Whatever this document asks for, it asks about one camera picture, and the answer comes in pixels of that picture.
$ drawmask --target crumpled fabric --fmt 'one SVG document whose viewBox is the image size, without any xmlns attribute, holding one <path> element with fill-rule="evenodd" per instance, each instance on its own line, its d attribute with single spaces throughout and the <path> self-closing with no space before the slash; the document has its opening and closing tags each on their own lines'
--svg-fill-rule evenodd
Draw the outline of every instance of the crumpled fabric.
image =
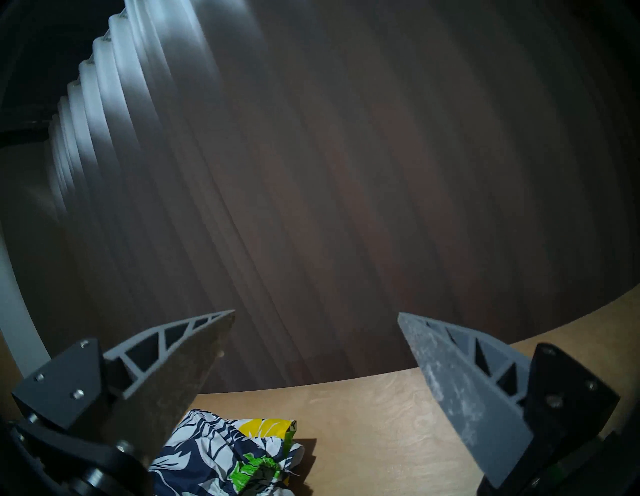
<svg viewBox="0 0 640 496">
<path fill-rule="evenodd" d="M 304 447 L 295 420 L 225 420 L 191 410 L 149 467 L 156 496 L 293 496 Z"/>
</svg>

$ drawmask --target fabric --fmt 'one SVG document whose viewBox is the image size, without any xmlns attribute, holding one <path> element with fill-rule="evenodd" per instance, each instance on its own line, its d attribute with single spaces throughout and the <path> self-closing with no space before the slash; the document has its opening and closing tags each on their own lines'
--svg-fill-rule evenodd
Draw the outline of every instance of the fabric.
<svg viewBox="0 0 640 496">
<path fill-rule="evenodd" d="M 304 455 L 295 420 L 224 420 L 191 410 L 149 467 L 156 496 L 292 496 L 283 482 Z"/>
<path fill-rule="evenodd" d="M 640 100 L 567 2 L 124 3 L 50 133 L 105 348 L 234 308 L 202 392 L 338 381 L 415 367 L 399 312 L 515 342 L 640 281 Z"/>
</svg>

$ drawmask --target wooden table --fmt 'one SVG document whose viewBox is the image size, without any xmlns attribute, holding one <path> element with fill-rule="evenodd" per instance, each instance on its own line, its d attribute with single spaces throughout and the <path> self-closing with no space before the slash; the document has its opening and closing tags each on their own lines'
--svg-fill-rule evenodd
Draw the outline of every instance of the wooden table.
<svg viewBox="0 0 640 496">
<path fill-rule="evenodd" d="M 624 425 L 640 392 L 640 286 L 581 319 L 514 344 L 550 342 L 620 396 L 602 434 Z M 482 473 L 419 369 L 276 390 L 199 395 L 228 419 L 296 419 L 307 448 L 296 496 L 472 495 Z"/>
</svg>

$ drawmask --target yellow patch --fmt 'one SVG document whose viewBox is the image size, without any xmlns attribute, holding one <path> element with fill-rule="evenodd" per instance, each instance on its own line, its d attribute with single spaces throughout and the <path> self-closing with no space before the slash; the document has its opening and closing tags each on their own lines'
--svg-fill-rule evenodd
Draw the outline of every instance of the yellow patch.
<svg viewBox="0 0 640 496">
<path fill-rule="evenodd" d="M 240 426 L 238 430 L 248 438 L 277 437 L 284 439 L 290 427 L 291 420 L 253 419 Z"/>
</svg>

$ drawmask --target green patch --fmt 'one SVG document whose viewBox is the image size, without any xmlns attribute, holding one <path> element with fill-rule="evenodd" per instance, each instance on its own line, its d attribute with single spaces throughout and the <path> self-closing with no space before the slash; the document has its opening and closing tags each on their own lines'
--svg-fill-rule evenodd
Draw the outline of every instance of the green patch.
<svg viewBox="0 0 640 496">
<path fill-rule="evenodd" d="M 280 466 L 273 461 L 273 458 L 268 456 L 255 458 L 251 453 L 245 454 L 244 457 L 249 460 L 249 463 L 236 462 L 233 472 L 229 474 L 238 494 L 254 479 L 271 482 L 274 478 L 280 477 Z"/>
<path fill-rule="evenodd" d="M 289 454 L 289 451 L 291 451 L 291 446 L 293 446 L 293 436 L 295 435 L 295 431 L 288 431 L 284 435 L 284 443 L 282 444 L 282 451 L 284 453 L 284 456 L 287 456 Z"/>
</svg>

